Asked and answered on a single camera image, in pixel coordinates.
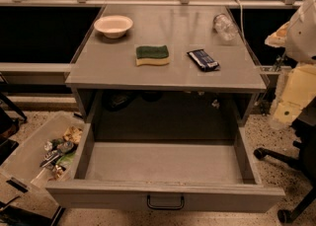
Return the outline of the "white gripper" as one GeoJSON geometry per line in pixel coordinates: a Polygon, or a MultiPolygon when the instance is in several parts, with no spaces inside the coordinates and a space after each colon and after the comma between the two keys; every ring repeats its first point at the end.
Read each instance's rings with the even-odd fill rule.
{"type": "MultiPolygon", "coordinates": [[[[305,0],[289,22],[267,36],[265,44],[285,47],[297,62],[316,63],[316,0],[305,0]]],[[[316,66],[297,65],[288,75],[272,114],[275,126],[291,125],[316,97],[316,66]]]]}

